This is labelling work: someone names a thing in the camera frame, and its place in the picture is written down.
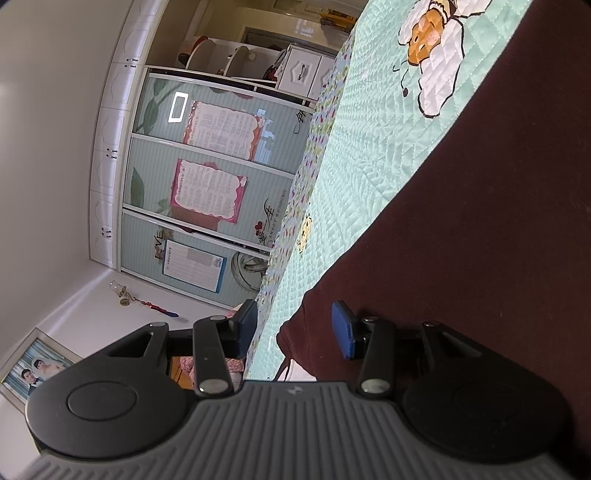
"silver screw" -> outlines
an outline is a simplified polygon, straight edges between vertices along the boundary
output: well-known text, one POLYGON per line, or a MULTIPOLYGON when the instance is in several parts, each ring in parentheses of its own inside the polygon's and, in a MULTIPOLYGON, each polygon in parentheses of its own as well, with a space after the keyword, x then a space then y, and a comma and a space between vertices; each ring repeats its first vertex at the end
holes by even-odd
POLYGON ((390 390, 390 383, 382 378, 368 378, 361 383, 361 390, 371 395, 379 395, 390 390))
POLYGON ((209 395, 217 395, 228 389, 228 382, 221 378, 208 378, 199 384, 199 391, 209 395))

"leaf decal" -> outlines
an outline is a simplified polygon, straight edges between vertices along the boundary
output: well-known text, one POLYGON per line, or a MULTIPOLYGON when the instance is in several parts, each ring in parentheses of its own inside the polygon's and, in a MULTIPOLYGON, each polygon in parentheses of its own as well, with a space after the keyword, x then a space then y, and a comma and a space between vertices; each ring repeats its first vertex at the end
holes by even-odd
POLYGON ((158 104, 153 98, 146 105, 144 112, 144 135, 149 135, 158 120, 158 104))
POLYGON ((166 80, 165 79, 156 79, 154 82, 154 96, 158 96, 160 92, 166 87, 166 80))
POLYGON ((131 205, 144 208, 144 181, 135 168, 131 176, 131 205))

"white bee wing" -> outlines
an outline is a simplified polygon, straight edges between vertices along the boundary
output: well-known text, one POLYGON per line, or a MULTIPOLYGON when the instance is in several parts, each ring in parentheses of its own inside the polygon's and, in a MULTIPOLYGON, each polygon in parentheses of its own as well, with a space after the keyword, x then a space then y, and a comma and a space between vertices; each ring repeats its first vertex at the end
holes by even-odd
POLYGON ((457 10, 455 17, 469 17, 479 15, 486 10, 492 0, 456 0, 457 10))
POLYGON ((456 88, 457 73, 464 59, 462 40, 462 24, 458 20, 450 20, 443 29, 441 43, 421 62, 418 105, 427 117, 439 115, 441 107, 456 88))
POLYGON ((398 31, 398 43, 401 45, 410 42, 410 37, 413 34, 413 27, 418 23, 418 19, 427 11, 429 8, 430 0, 418 0, 414 4, 413 9, 410 11, 406 20, 402 23, 402 27, 398 31))

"white fabric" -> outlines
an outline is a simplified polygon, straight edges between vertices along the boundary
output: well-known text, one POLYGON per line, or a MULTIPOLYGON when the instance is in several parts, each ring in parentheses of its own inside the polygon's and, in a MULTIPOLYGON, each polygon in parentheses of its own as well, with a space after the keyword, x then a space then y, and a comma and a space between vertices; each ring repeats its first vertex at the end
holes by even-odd
POLYGON ((441 43, 421 62, 418 104, 427 117, 439 115, 441 107, 455 89, 457 71, 464 59, 462 32, 462 24, 451 19, 443 29, 441 43))
POLYGON ((410 11, 406 20, 402 23, 402 27, 400 27, 400 30, 398 31, 398 43, 404 45, 410 42, 410 37, 413 34, 413 27, 418 23, 421 16, 427 12, 429 2, 430 0, 418 0, 418 2, 414 4, 413 9, 410 11))
POLYGON ((289 366, 287 366, 283 372, 279 375, 279 382, 315 382, 316 377, 312 377, 306 370, 296 363, 295 360, 291 360, 289 366))
POLYGON ((469 17, 478 15, 486 10, 492 0, 456 0, 457 10, 455 17, 469 17))

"maroon garment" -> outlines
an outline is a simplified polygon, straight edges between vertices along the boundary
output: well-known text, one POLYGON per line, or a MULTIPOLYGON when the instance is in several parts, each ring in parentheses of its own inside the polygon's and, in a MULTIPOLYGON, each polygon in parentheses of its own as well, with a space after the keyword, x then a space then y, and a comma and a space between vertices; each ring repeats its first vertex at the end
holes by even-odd
POLYGON ((336 300, 400 326, 439 320, 557 386, 591 453, 589 31, 582 0, 532 2, 449 133, 281 327, 288 358, 356 378, 336 300))

